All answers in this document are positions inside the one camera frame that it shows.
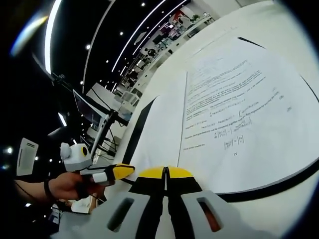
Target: human hand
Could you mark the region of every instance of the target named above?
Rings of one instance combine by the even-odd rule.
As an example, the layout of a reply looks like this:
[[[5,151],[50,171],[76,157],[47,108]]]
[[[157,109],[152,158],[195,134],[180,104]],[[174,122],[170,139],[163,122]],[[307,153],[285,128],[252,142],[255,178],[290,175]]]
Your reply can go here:
[[[104,190],[105,186],[91,182],[84,182],[80,174],[66,172],[60,174],[57,178],[49,181],[49,189],[52,195],[56,199],[79,199],[79,195],[76,191],[76,185],[84,183],[88,194],[93,194]]]

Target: office desk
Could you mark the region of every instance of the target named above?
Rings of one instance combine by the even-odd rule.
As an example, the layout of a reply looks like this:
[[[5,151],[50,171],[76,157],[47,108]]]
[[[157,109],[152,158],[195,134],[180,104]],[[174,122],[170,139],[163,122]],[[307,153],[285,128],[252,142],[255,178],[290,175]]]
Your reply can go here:
[[[184,69],[185,61],[203,48],[208,52],[234,37],[244,37],[284,56],[295,65],[314,93],[319,96],[319,63],[306,34],[300,30],[285,9],[271,1],[249,5],[206,27],[158,68],[132,115],[115,156],[116,162],[121,162],[123,159],[141,110],[169,87],[174,76]],[[232,203],[232,205],[251,227],[282,236],[301,216],[318,179],[319,173],[316,172],[298,186],[280,194],[254,201]],[[118,182],[106,190],[106,196],[110,198],[117,192],[127,191],[129,187],[128,184]],[[159,232],[172,233],[167,227],[169,226],[161,226]]]

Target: paper sheet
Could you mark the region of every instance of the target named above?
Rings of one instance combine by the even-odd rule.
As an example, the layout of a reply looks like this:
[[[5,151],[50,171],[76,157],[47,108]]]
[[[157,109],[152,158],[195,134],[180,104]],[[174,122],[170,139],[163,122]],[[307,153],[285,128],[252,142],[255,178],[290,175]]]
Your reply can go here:
[[[130,162],[136,180],[142,171],[159,166],[177,166],[186,87],[186,72],[172,76],[165,93],[152,104],[140,140]]]
[[[179,167],[215,193],[251,190],[319,156],[319,103],[292,65],[234,40],[187,75]]]

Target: wrist strap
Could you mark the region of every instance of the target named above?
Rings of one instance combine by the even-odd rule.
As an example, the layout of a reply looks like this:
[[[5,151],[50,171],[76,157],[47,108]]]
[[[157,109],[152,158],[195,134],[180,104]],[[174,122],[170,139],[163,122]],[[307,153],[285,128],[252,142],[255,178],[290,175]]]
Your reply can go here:
[[[53,194],[51,193],[50,191],[50,188],[49,188],[49,179],[45,180],[44,181],[44,191],[45,191],[45,194],[46,196],[48,197],[49,200],[51,201],[56,201],[56,198],[53,196]]]

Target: ceiling light strip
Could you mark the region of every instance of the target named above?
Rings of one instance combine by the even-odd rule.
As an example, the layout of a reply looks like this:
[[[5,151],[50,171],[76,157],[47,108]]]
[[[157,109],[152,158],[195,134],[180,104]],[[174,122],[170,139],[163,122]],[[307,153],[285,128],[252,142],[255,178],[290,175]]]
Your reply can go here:
[[[112,91],[111,91],[112,93],[113,93],[113,91],[114,91],[115,87],[116,87],[116,83],[115,83],[115,85],[114,85],[114,87],[113,87],[113,89],[112,89]]]
[[[108,6],[108,8],[105,10],[105,13],[104,15],[102,16],[100,22],[99,22],[99,25],[98,27],[96,28],[95,30],[95,33],[94,33],[94,36],[93,36],[93,39],[92,39],[92,42],[91,42],[91,46],[93,46],[93,43],[95,41],[95,38],[100,30],[100,27],[104,21],[104,18],[106,16],[106,14],[109,12],[109,10],[111,9],[111,7],[113,6],[113,4],[115,3],[116,0],[113,0],[111,1],[110,5]],[[83,74],[83,85],[82,85],[82,93],[84,93],[84,84],[85,84],[85,76],[86,76],[86,69],[88,68],[88,63],[89,63],[89,58],[90,58],[90,54],[91,54],[91,50],[92,48],[90,48],[89,52],[88,52],[88,56],[86,57],[86,62],[85,62],[85,67],[84,67],[84,74]]]
[[[116,60],[114,66],[113,66],[112,72],[114,71],[114,69],[115,69],[115,67],[116,67],[116,65],[117,65],[117,63],[118,63],[118,61],[119,61],[119,59],[121,58],[123,52],[125,51],[126,47],[127,47],[128,44],[130,43],[130,41],[132,40],[132,38],[134,37],[134,35],[136,34],[136,32],[140,29],[140,27],[143,25],[143,23],[149,18],[149,16],[152,15],[152,13],[153,13],[154,11],[156,11],[156,9],[158,9],[165,1],[166,1],[166,0],[161,1],[161,2],[145,17],[145,19],[140,23],[140,25],[139,25],[139,26],[136,28],[136,30],[133,32],[133,34],[131,35],[130,39],[128,40],[128,42],[125,44],[123,50],[121,51],[121,53],[120,53],[118,59]]]
[[[177,5],[176,7],[174,7],[168,14],[165,15],[165,17],[163,17],[157,24],[155,24],[155,26],[152,28],[152,30],[150,30],[150,32],[146,35],[146,37],[140,42],[140,44],[138,45],[138,47],[135,49],[135,51],[133,52],[133,55],[136,53],[136,51],[140,48],[140,46],[143,44],[143,42],[147,39],[147,37],[150,35],[150,33],[168,16],[170,15],[173,11],[176,10],[176,8],[178,8],[179,6],[181,6],[183,3],[185,3],[187,0],[182,1],[179,5]]]
[[[121,71],[120,75],[122,75],[123,71],[125,70],[126,66],[124,66],[123,70]]]
[[[44,40],[44,64],[46,71],[51,74],[51,56],[50,56],[50,48],[51,48],[51,36],[53,31],[53,24],[56,17],[56,14],[59,10],[60,4],[62,0],[56,0],[53,4],[49,20],[46,26],[45,32],[45,40]]]

